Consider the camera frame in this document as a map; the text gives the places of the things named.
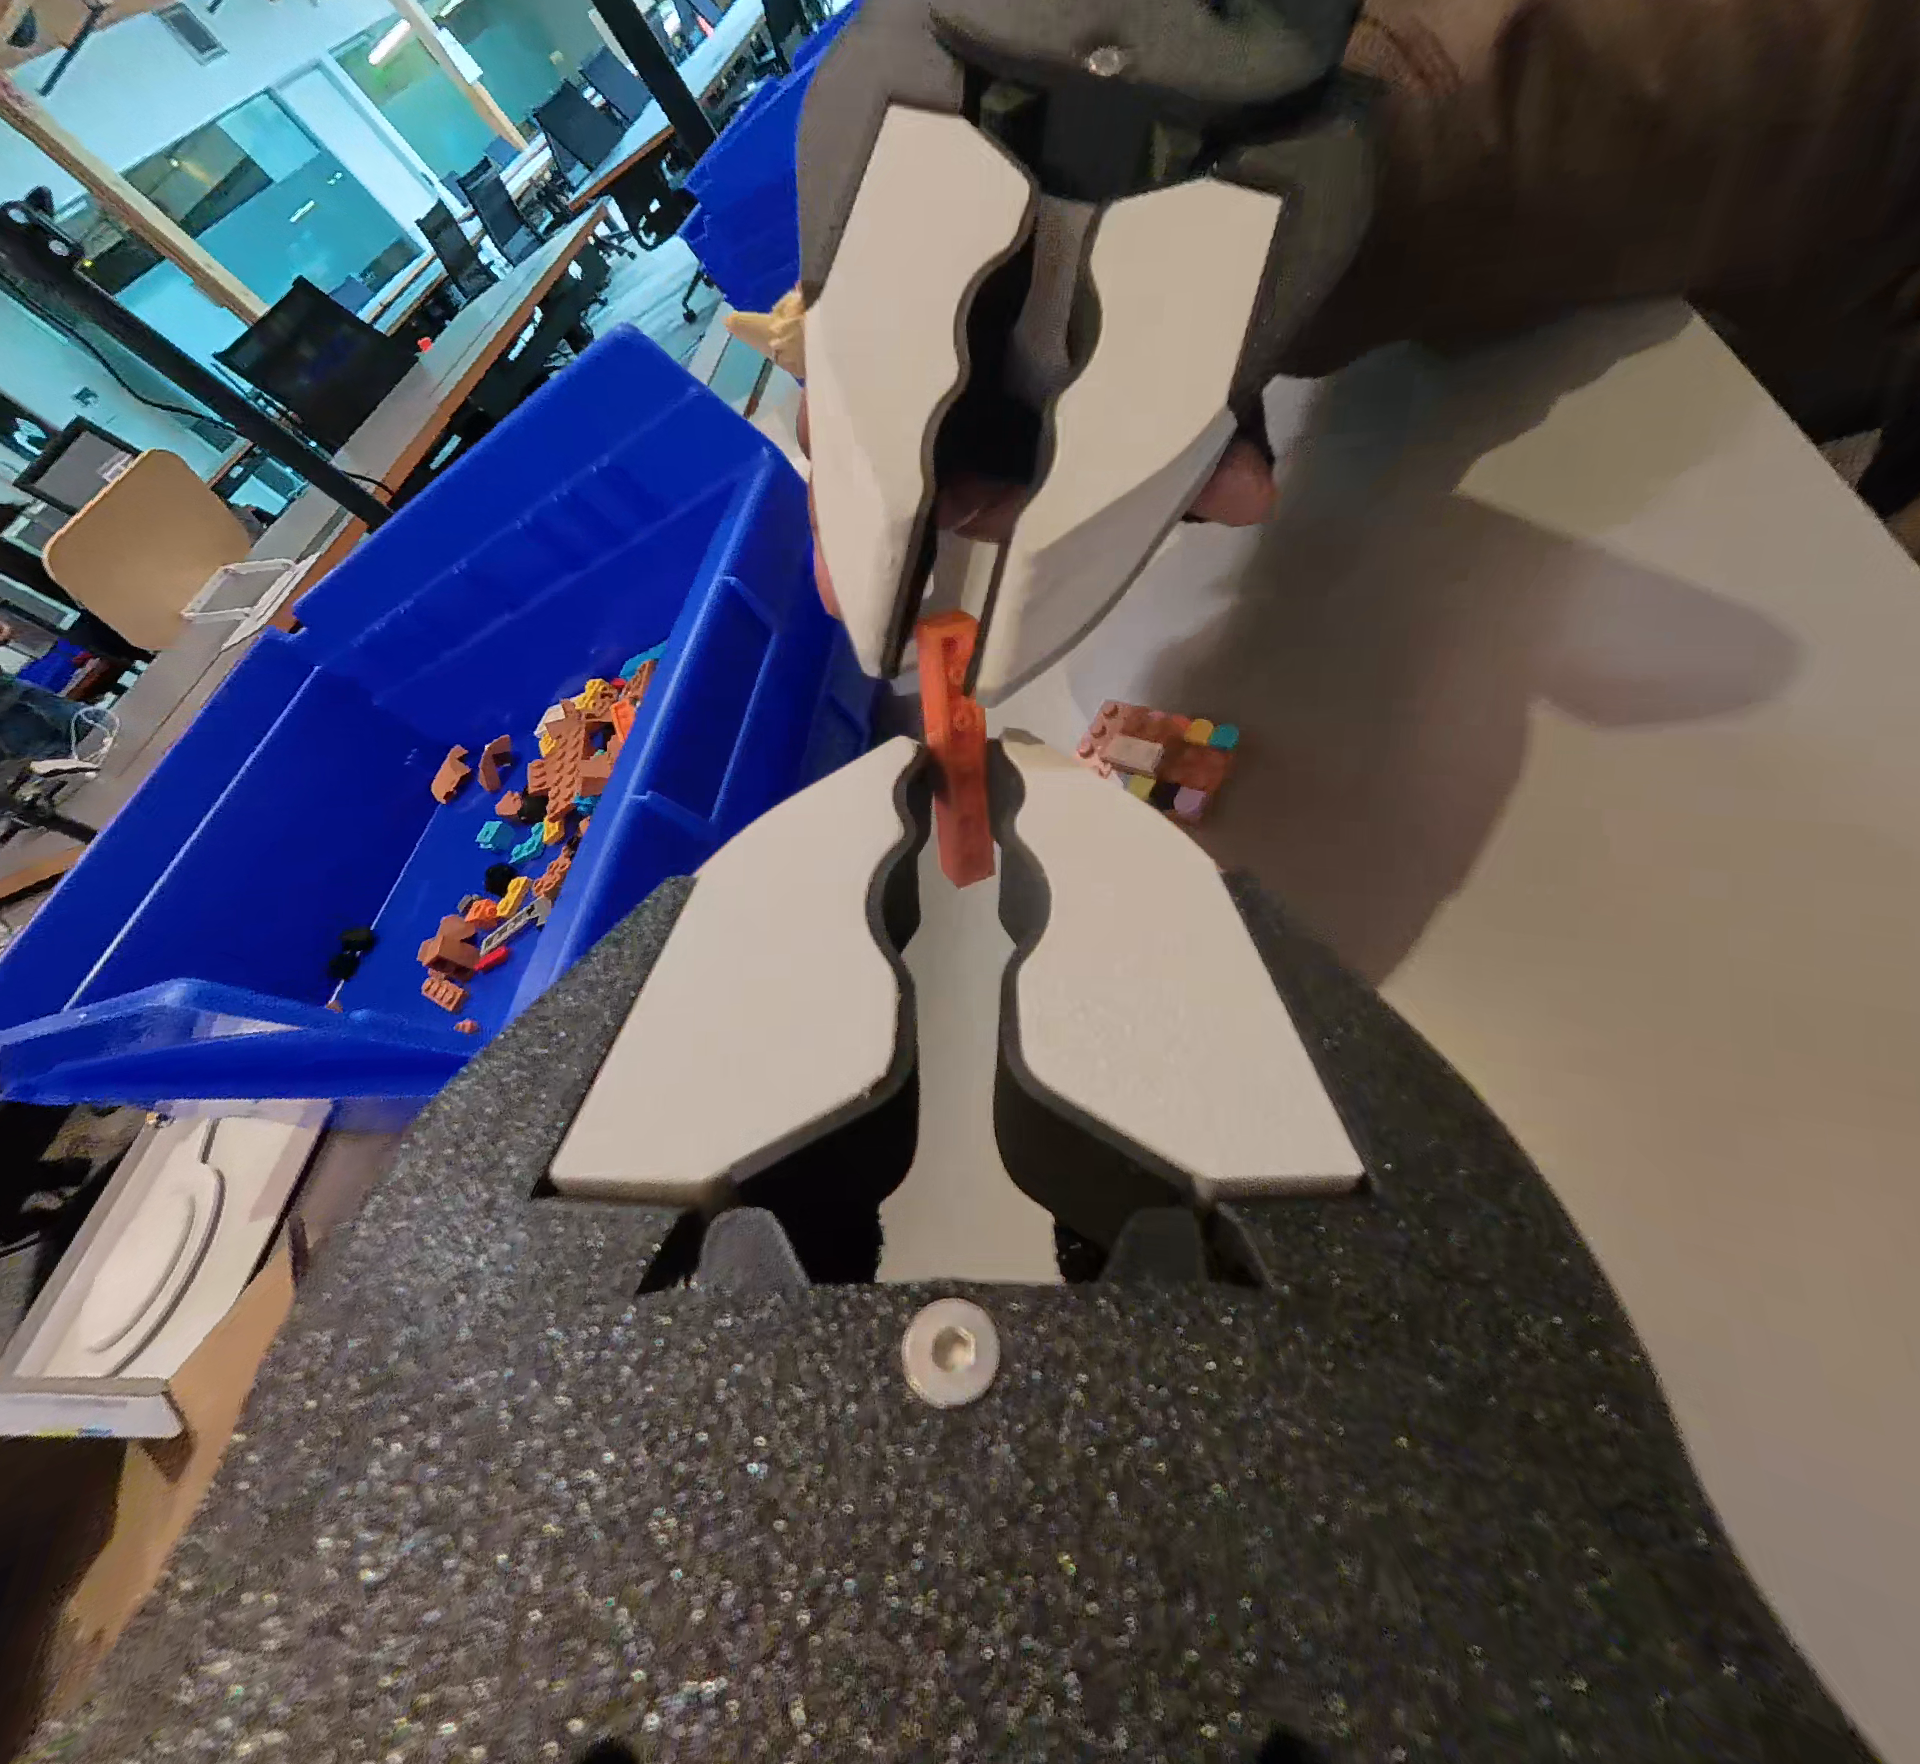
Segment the brick chunk with coloured studs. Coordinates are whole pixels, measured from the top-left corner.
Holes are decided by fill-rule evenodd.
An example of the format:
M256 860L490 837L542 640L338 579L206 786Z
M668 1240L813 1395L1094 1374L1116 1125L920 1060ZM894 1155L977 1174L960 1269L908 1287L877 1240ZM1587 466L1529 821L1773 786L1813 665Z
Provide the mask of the brick chunk with coloured studs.
M1105 701L1071 758L1163 818L1194 827L1222 792L1239 748L1235 724Z

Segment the black office chair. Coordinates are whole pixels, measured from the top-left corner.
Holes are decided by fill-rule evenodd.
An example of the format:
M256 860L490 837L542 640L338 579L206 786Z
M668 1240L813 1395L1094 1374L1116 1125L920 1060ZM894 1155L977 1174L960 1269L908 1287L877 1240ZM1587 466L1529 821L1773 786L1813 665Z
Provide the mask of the black office chair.
M306 278L294 278L284 296L212 361L284 412L321 451L337 453L404 382L421 350L377 332Z

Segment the blue plastic bin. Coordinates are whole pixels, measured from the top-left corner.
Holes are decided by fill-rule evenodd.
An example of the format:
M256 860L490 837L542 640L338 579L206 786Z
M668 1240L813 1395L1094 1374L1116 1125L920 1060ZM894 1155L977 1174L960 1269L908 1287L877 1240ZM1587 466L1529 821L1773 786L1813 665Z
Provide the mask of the blue plastic bin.
M433 799L659 648L550 921L422 998L491 792ZM425 1100L660 882L870 738L796 466L631 329L361 541L212 692L2 957L2 1098Z

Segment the person's right hand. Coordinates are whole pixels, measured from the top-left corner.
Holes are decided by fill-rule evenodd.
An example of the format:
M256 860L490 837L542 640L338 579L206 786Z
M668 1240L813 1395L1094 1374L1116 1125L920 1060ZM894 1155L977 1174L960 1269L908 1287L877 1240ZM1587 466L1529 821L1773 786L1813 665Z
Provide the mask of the person's right hand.
M1271 437L1268 429L1244 427L1222 451L1183 519L1190 526L1257 530L1271 519L1276 500Z

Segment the open printed cardboard box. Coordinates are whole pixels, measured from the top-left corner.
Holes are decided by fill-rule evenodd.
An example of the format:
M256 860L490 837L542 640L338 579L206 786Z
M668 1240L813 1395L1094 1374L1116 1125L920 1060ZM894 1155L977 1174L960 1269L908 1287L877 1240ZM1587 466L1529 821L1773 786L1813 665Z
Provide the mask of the open printed cardboard box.
M152 1114L2 1346L2 1746L152 1593L294 1303L326 1107Z

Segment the person's right forearm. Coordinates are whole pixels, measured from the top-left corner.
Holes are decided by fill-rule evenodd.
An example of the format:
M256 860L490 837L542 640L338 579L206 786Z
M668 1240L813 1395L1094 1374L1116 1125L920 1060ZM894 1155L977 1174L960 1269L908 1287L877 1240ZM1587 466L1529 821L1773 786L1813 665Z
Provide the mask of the person's right forearm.
M1917 0L1362 0L1368 238L1294 373L1683 297L1917 545Z

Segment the small blue storage bin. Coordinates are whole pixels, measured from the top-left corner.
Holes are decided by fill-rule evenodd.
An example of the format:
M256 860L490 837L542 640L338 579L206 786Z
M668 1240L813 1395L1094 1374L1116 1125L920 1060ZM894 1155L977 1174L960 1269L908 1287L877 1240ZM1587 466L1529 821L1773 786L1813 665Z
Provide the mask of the small blue storage bin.
M694 214L681 238L732 310L773 313L798 287L798 123L810 72L857 17L847 3L796 48L791 72L765 79L686 181Z

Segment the long wooden desk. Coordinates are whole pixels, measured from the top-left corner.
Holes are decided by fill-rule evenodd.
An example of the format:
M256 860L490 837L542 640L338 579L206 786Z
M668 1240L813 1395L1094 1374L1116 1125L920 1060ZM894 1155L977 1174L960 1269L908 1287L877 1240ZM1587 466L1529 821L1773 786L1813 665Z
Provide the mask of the long wooden desk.
M350 480L373 480L375 495L385 506L395 506L404 480L443 448L462 409L473 406L479 385L513 353L545 296L565 280L610 209L610 197L588 202L584 215L570 220L528 263L456 313L342 444L334 457L337 470Z

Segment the black stand bar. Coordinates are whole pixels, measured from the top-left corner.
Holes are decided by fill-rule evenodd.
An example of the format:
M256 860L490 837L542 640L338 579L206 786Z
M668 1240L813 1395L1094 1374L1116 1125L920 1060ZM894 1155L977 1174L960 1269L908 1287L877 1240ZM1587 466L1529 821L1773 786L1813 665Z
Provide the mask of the black stand bar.
M85 274L77 248L60 238L21 202L2 205L2 266L13 278L34 287L36 296L54 302L74 320L85 320L124 353L152 367L167 385L181 388L204 417L217 417L231 433L262 448L309 491L349 511L349 517L361 519L367 530L377 530L390 519L390 506L381 501L367 480L342 472L303 433L284 427L235 385L217 379L167 337L101 292Z

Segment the pile of loose toy bricks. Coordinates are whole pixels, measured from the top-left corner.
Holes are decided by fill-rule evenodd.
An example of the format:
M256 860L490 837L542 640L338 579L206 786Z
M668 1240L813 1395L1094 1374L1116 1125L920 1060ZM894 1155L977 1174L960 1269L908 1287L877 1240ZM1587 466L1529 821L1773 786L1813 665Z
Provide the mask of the pile of loose toy bricks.
M523 979L576 867L663 646L588 676L538 722L454 744L429 782L421 841L377 910L349 927L325 966L326 1011L369 1014L422 998L429 1026L476 1039Z

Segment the orange toy brick plate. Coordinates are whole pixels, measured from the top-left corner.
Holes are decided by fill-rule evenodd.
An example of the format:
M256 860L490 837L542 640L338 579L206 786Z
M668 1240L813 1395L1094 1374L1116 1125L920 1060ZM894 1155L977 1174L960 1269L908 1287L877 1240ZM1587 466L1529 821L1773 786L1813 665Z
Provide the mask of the orange toy brick plate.
M984 711L971 693L977 621L964 611L915 621L920 707L933 768L933 838L953 886L993 875Z

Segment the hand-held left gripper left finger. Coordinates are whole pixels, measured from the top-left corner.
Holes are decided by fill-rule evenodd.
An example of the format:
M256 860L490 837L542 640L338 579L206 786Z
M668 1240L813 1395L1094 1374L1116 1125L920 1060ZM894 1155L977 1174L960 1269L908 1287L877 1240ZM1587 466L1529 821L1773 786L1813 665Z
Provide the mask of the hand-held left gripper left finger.
M901 1087L915 778L894 737L705 860L550 1161L559 1196L722 1203Z

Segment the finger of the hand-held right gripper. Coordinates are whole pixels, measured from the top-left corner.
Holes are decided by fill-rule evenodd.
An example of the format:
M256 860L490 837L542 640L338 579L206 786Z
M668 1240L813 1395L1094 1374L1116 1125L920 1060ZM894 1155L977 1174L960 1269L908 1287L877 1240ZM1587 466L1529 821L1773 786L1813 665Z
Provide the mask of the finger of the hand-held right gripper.
M926 579L933 443L966 313L1028 234L1034 184L964 116L894 105L804 313L816 558L860 666L894 680Z
M1194 176L1105 208L1088 250L1097 340L1052 406L1049 464L980 631L999 707L1101 626L1235 433L1233 385L1286 202Z

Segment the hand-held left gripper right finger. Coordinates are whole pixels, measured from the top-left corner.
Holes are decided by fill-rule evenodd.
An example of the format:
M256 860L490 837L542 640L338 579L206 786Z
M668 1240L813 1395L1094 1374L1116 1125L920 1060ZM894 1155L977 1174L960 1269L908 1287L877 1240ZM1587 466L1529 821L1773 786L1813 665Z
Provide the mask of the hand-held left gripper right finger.
M1362 1155L1225 875L1148 802L1028 737L993 744L999 1066L1067 1129L1018 1185L1089 1203L1089 1151L1192 1203L1340 1196Z

